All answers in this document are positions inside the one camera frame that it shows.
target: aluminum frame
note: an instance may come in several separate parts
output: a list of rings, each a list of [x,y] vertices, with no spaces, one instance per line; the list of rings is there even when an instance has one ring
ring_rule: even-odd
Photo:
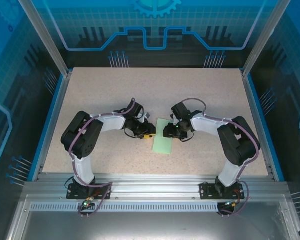
[[[41,173],[37,182],[26,182],[7,239],[22,239],[32,204],[80,203],[81,200],[65,199],[67,190],[64,183],[71,176],[72,174]],[[200,200],[198,184],[213,183],[214,176],[97,174],[95,177],[97,183],[113,182],[111,197],[106,203],[131,205],[151,202],[191,205],[219,202],[218,200]],[[280,203],[282,221],[287,225],[287,234],[293,240],[300,239],[288,184],[275,182],[270,178],[245,178],[244,180],[250,188],[249,202]]]
[[[285,13],[289,3],[291,0],[278,0],[277,4],[275,5],[271,16],[269,17],[266,25],[264,26],[262,33],[260,34],[258,40],[256,41],[248,59],[246,60],[243,66],[243,76],[248,76],[251,69],[255,65],[258,57],[260,56],[262,50],[264,49],[265,45],[267,44],[269,38],[273,34],[277,24],[279,23],[281,17]]]
[[[65,61],[63,60],[54,40],[52,39],[46,25],[44,24],[44,21],[40,17],[35,5],[31,0],[18,0],[18,1],[21,4],[23,10],[25,11],[25,14],[28,16],[29,20],[31,21],[34,29],[38,33],[46,49],[48,50],[54,63],[58,67],[60,73],[64,77],[67,77],[69,69]]]

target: white robotic arm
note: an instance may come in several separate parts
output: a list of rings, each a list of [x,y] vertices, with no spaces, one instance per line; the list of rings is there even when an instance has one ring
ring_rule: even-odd
[[[80,111],[72,120],[61,138],[61,143],[64,145],[66,151],[69,151],[71,144],[83,125],[85,125],[88,120],[97,117],[80,135],[72,148],[77,172],[74,176],[74,180],[78,184],[86,186],[94,183],[95,176],[91,167],[90,154],[95,148],[100,133],[111,130],[129,129],[134,134],[134,136],[129,137],[135,139],[147,139],[156,134],[155,126],[148,122],[150,115],[144,111],[143,106],[135,102],[132,108],[132,104],[133,102],[131,102],[127,108],[113,112],[112,114],[101,114],[99,116],[89,115],[84,111]],[[132,109],[129,113],[119,115],[123,110],[130,108]]]
[[[227,188],[234,185],[244,168],[256,155],[256,143],[258,151],[260,143],[252,132],[248,123],[243,117],[234,119],[220,119],[210,117],[202,111],[190,112],[183,102],[172,107],[173,124],[169,123],[163,131],[166,138],[178,138],[182,142],[188,137],[188,132],[201,131],[220,138],[226,162],[222,172],[215,181],[215,188],[220,195],[227,191]],[[251,139],[242,132],[239,125],[253,138]]]

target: black mounting bracket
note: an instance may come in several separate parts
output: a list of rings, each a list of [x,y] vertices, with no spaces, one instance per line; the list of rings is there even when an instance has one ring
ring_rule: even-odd
[[[93,185],[101,185],[103,183],[91,183]],[[66,193],[66,199],[75,199],[75,200],[86,200],[87,198],[97,194],[94,199],[101,200],[105,195],[109,186],[104,187],[88,187],[82,186],[81,184],[77,183],[73,180],[73,183],[69,184],[68,190]],[[111,189],[105,197],[105,200],[109,200],[111,196]]]
[[[245,192],[242,187],[242,184],[235,183],[229,187],[227,193],[224,193],[222,196],[216,190],[215,183],[204,182],[199,184],[199,193],[201,200],[237,200],[238,195],[234,192],[238,190],[240,192],[240,199],[245,199]]]

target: beige work surface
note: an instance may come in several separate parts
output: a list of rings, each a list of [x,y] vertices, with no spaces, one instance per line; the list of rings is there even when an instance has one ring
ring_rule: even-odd
[[[150,113],[149,121],[170,119],[171,107],[186,98],[200,98],[206,113],[221,118],[242,116],[256,133],[239,69],[204,68],[75,68],[56,124],[47,159],[47,173],[72,173],[71,159],[60,139],[79,111],[91,115],[126,108],[131,98]],[[203,105],[187,101],[191,111]],[[104,132],[91,154],[96,174],[218,175],[225,164],[218,137],[195,132],[189,142],[173,140],[172,154],[152,152],[154,140],[132,139],[123,130]],[[248,176],[267,176],[260,157],[244,171]]]

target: purple cable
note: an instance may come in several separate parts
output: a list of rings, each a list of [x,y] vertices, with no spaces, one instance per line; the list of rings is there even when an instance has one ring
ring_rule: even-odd
[[[200,103],[202,103],[204,105],[204,109],[203,109],[202,112],[205,113],[205,111],[207,110],[207,104],[204,101],[202,101],[199,98],[189,97],[189,98],[186,98],[185,100],[182,100],[181,102],[184,103],[184,102],[189,101],[189,100],[196,100],[196,101],[199,101]]]
[[[75,162],[75,156],[72,154],[72,149],[73,149],[74,145],[76,144],[77,140],[79,139],[79,137],[81,136],[81,134],[85,131],[85,129],[88,127],[88,125],[89,125],[93,120],[96,120],[96,119],[98,119],[98,118],[100,118],[100,117],[105,117],[105,116],[120,116],[120,115],[125,115],[125,114],[129,113],[129,112],[134,108],[134,106],[135,106],[135,104],[136,104],[136,99],[135,99],[135,98],[132,98],[131,101],[133,101],[133,104],[132,104],[132,106],[130,107],[130,109],[128,109],[127,111],[124,111],[124,112],[121,112],[121,113],[104,113],[104,114],[100,114],[100,115],[97,115],[97,116],[92,117],[91,119],[89,119],[89,120],[85,123],[85,125],[81,128],[81,130],[79,131],[79,133],[75,136],[73,142],[71,143],[71,145],[70,145],[70,147],[69,147],[69,151],[68,151],[68,152],[69,152],[69,155],[70,155],[70,157],[71,157],[71,159],[72,159],[72,168],[73,168],[73,172],[74,172],[74,175],[75,175],[75,176],[77,177],[77,179],[79,180],[79,182],[80,182],[82,185],[84,185],[84,186],[86,186],[86,187],[89,187],[89,188],[103,188],[103,187],[108,186],[108,189],[107,189],[107,191],[105,192],[105,194],[104,194],[104,196],[103,196],[103,198],[102,198],[102,200],[101,200],[99,206],[95,209],[94,212],[92,212],[92,213],[90,214],[90,216],[93,215],[93,214],[95,214],[95,213],[101,208],[101,205],[102,205],[102,203],[104,202],[104,200],[106,199],[106,196],[107,196],[109,190],[111,189],[111,187],[112,187],[112,185],[113,185],[113,182],[109,182],[109,183],[105,183],[105,184],[101,184],[101,185],[90,185],[90,184],[85,183],[85,182],[79,177],[79,175],[78,175],[77,168],[76,168],[76,162]]]
[[[244,132],[245,135],[247,135],[247,137],[251,140],[251,142],[253,143],[254,147],[255,147],[255,155],[251,160],[246,160],[243,163],[243,167],[241,168],[241,170],[239,171],[238,175],[236,176],[236,179],[238,180],[241,176],[241,174],[243,173],[243,171],[245,170],[245,168],[247,167],[248,164],[253,163],[255,160],[257,160],[257,158],[259,157],[259,148],[258,148],[258,144],[257,142],[254,140],[254,138],[251,136],[251,134],[245,130],[242,126],[240,126],[239,124],[231,121],[231,120],[227,120],[227,119],[221,119],[218,117],[212,117],[212,116],[208,116],[206,114],[204,114],[204,117],[210,120],[215,120],[215,121],[220,121],[220,122],[226,122],[229,124],[232,124],[234,126],[236,126],[238,129],[240,129],[242,132]]]
[[[229,124],[232,124],[234,126],[236,126],[238,129],[240,129],[242,132],[244,132],[244,134],[251,140],[251,142],[253,143],[254,147],[255,147],[255,155],[251,160],[247,160],[246,162],[243,163],[243,167],[241,168],[241,170],[239,171],[238,175],[236,176],[236,179],[239,180],[240,176],[242,175],[242,173],[244,172],[245,168],[247,167],[248,164],[253,163],[255,160],[257,160],[257,158],[259,157],[259,148],[258,148],[258,144],[255,141],[255,139],[251,136],[251,134],[245,130],[242,126],[240,126],[239,124],[231,121],[231,120],[227,120],[227,119],[223,119],[223,118],[218,118],[218,117],[212,117],[212,116],[208,116],[205,114],[205,111],[207,109],[207,104],[202,101],[201,99],[195,98],[195,97],[191,97],[191,98],[187,98],[183,101],[181,101],[182,103],[188,100],[196,100],[199,101],[201,103],[203,103],[204,105],[204,110],[202,111],[202,114],[204,115],[205,118],[213,120],[213,121],[219,121],[219,122],[226,122]]]

